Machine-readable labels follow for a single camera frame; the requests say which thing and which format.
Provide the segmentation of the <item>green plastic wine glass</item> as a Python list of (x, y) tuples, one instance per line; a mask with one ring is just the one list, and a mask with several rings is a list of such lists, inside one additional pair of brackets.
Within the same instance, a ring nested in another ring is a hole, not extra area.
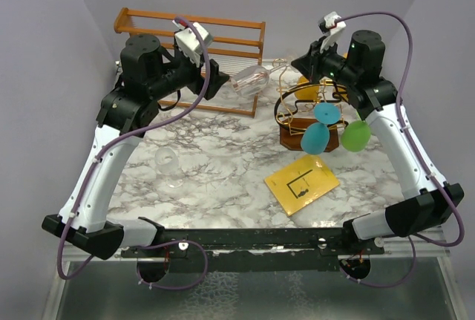
[(350, 152), (363, 151), (370, 141), (372, 132), (359, 112), (354, 112), (352, 117), (344, 118), (344, 130), (341, 132), (340, 144)]

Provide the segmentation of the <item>black metal base rail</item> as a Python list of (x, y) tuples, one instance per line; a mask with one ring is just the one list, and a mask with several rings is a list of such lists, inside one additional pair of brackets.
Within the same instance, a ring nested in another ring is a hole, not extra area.
[(147, 270), (175, 273), (336, 271), (340, 257), (381, 255), (373, 239), (350, 243), (340, 228), (165, 229), (158, 249), (130, 247), (121, 252)]

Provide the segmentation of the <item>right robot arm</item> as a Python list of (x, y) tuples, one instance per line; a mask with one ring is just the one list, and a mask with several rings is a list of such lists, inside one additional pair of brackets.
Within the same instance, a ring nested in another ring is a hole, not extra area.
[(313, 42), (305, 55), (292, 61), (292, 67), (311, 83), (327, 77), (346, 88), (348, 103), (377, 136), (404, 196), (384, 210), (346, 221), (342, 248), (357, 254), (372, 238), (418, 236), (450, 216), (459, 221), (456, 208), (463, 189), (447, 182), (433, 165), (410, 126), (396, 87), (381, 77), (385, 52), (381, 36), (371, 30), (356, 31), (346, 56), (338, 54), (336, 45), (325, 48), (325, 41)]

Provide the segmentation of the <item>clear wine glass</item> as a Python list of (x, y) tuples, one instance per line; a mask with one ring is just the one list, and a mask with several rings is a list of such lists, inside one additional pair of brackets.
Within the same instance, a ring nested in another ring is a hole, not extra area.
[(263, 65), (251, 65), (230, 76), (226, 83), (239, 97), (253, 97), (263, 91), (276, 73), (297, 73), (287, 59), (275, 59)]
[(176, 189), (183, 184), (183, 171), (179, 159), (173, 149), (164, 147), (156, 150), (154, 155), (156, 170), (165, 184)]

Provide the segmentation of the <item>yellow book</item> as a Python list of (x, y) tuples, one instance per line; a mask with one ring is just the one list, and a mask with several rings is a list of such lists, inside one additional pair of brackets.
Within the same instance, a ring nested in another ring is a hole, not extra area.
[(292, 216), (340, 185), (327, 164), (307, 154), (264, 179), (287, 216)]

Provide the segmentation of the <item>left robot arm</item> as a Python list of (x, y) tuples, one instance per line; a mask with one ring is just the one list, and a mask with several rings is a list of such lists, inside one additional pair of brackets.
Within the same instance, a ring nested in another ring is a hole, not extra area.
[(228, 80), (216, 61), (203, 55), (212, 41), (208, 33), (198, 39), (186, 29), (175, 33), (169, 53), (151, 34), (127, 39), (120, 53), (122, 72), (101, 101), (82, 173), (61, 210), (45, 216), (44, 231), (102, 260), (124, 246), (138, 246), (150, 257), (162, 252), (157, 225), (144, 219), (131, 225), (109, 221), (108, 206), (125, 164), (161, 110), (159, 101), (182, 88), (211, 99)]

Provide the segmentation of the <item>blue plastic wine glass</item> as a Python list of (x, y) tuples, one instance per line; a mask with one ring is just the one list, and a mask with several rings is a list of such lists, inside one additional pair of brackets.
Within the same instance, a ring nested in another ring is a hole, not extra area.
[(307, 154), (318, 155), (324, 152), (330, 141), (329, 125), (337, 123), (341, 112), (336, 105), (328, 102), (318, 103), (313, 109), (316, 123), (310, 125), (301, 138), (301, 148)]

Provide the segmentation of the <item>wooden dish rack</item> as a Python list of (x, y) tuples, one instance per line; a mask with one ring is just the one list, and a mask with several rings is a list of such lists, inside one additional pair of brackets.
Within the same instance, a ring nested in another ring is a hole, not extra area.
[[(157, 36), (162, 46), (173, 51), (173, 35), (177, 29), (168, 28), (166, 23), (174, 13), (121, 9), (114, 21), (114, 31), (129, 36), (149, 33)], [(187, 15), (190, 22), (199, 22), (213, 36), (209, 47), (210, 57), (220, 66), (220, 71), (234, 76), (244, 68), (263, 62), (265, 22), (251, 22), (235, 19), (212, 18)], [(202, 102), (198, 110), (222, 114), (234, 114), (253, 118), (258, 106), (258, 96), (240, 98), (232, 93), (229, 83), (225, 84), (214, 99)]]

